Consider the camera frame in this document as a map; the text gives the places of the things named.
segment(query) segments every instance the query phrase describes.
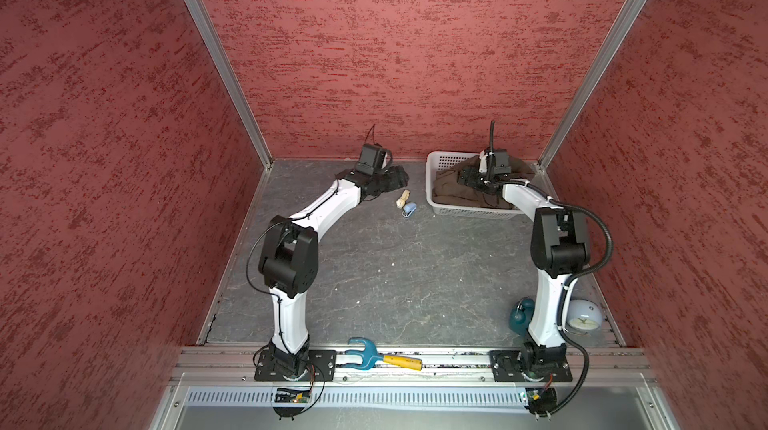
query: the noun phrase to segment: brown cloth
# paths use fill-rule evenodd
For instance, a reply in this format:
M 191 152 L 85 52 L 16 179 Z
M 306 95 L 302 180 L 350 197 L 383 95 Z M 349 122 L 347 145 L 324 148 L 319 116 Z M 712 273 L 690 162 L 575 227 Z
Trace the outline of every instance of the brown cloth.
M 514 205 L 501 197 L 484 194 L 472 187 L 458 183 L 458 176 L 461 175 L 465 167 L 477 167 L 479 164 L 480 156 L 476 155 L 451 168 L 438 171 L 435 176 L 435 185 L 432 186 L 432 201 L 436 204 L 459 205 L 461 207 L 513 209 Z M 512 167 L 509 178 L 531 179 L 534 176 L 533 170 L 519 158 L 510 157 L 509 166 Z

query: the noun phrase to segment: red textured wall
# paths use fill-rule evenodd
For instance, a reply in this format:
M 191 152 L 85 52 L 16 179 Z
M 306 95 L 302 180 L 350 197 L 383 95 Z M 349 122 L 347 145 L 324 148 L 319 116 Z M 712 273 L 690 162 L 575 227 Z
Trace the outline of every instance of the red textured wall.
M 649 0 L 554 163 L 685 428 L 768 428 L 768 0 Z
M 182 0 L 0 16 L 0 428 L 146 428 L 257 157 Z
M 624 0 L 204 0 L 270 150 L 538 158 Z

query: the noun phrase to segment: white plastic basket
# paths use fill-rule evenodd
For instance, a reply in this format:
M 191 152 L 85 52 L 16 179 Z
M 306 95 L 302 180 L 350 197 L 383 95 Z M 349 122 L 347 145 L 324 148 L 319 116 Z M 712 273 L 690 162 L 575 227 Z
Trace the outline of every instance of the white plastic basket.
M 436 204 L 432 201 L 432 186 L 435 185 L 437 171 L 446 170 L 459 162 L 465 161 L 477 154 L 467 152 L 433 152 L 427 157 L 426 165 L 426 190 L 427 202 L 437 215 L 454 215 L 456 217 L 495 218 L 507 220 L 515 215 L 522 214 L 519 210 L 503 210 L 498 208 L 461 207 L 459 205 Z

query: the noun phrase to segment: aluminum frame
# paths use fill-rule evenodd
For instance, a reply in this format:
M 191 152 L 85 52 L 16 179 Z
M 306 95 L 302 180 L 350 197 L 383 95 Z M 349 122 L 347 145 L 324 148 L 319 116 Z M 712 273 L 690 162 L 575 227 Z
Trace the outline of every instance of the aluminum frame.
M 210 20 L 210 15 L 205 9 L 203 0 L 184 0 L 184 2 L 187 4 L 187 9 L 192 15 L 197 30 L 203 37 L 203 42 L 205 42 L 210 58 L 213 59 L 219 71 L 226 90 L 230 93 L 230 98 L 235 105 L 235 109 L 237 109 L 237 113 L 240 115 L 240 119 L 243 121 L 243 126 L 248 132 L 251 142 L 254 144 L 262 165 L 264 168 L 271 168 L 274 159 L 270 154 L 269 148 L 266 147 L 266 141 L 259 129 L 259 125 L 256 123 L 256 117 L 254 117 L 254 113 L 250 109 L 248 100 L 243 93 L 243 88 L 240 87 L 240 82 L 238 82 L 237 75 L 235 75 L 230 60 L 226 56 L 224 46 L 221 45 L 219 34 L 216 33 L 216 28 Z
M 638 18 L 640 11 L 647 1 L 648 0 L 626 0 L 622 5 L 619 14 L 616 16 L 616 20 L 610 27 L 608 34 L 605 36 L 602 46 L 600 46 L 598 54 L 594 57 L 592 65 L 576 91 L 576 95 L 573 100 L 571 100 L 571 104 L 565 111 L 558 128 L 549 139 L 549 143 L 544 148 L 542 156 L 538 159 L 539 165 L 543 170 L 546 170 L 547 167 L 552 164 L 554 156 L 557 155 L 558 150 L 563 145 L 565 137 L 576 122 L 576 118 L 581 114 L 581 110 L 587 104 L 587 100 L 589 100 L 594 88 L 597 86 L 598 82 L 600 82 L 600 78 L 608 68 L 608 64 L 613 60 L 616 52 L 621 46 L 621 42 L 624 41 L 624 37 L 629 33 L 629 29 Z
M 153 430 L 171 430 L 180 419 L 187 397 L 197 387 L 251 387 L 271 388 L 273 382 L 253 382 L 253 355 L 261 345 L 216 344 L 182 348 L 174 375 L 167 387 L 168 395 L 158 410 Z M 343 352 L 350 346 L 319 346 Z M 368 371 L 338 368 L 333 382 L 327 388 L 524 388 L 541 386 L 544 382 L 525 384 L 496 383 L 487 352 L 491 347 L 464 346 L 382 346 L 381 352 L 399 353 L 421 358 L 424 369 L 413 372 L 406 368 L 380 366 Z M 644 411 L 657 430 L 675 430 L 677 423 L 658 388 L 656 377 L 645 358 L 642 348 L 588 348 L 590 372 L 584 386 L 634 387 Z M 568 359 L 574 379 L 581 374 L 583 359 L 577 350 L 568 350 Z M 337 363 L 354 356 L 339 355 Z M 571 384 L 553 384 L 568 387 Z

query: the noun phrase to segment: yellow handle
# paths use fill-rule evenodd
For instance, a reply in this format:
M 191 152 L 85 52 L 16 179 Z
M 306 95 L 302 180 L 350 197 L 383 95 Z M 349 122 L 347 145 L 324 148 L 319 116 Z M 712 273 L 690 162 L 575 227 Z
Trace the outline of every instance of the yellow handle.
M 411 370 L 416 370 L 418 372 L 421 372 L 422 370 L 422 361 L 418 358 L 385 355 L 384 363 L 391 363 L 392 365 L 397 365 L 398 367 L 410 368 Z

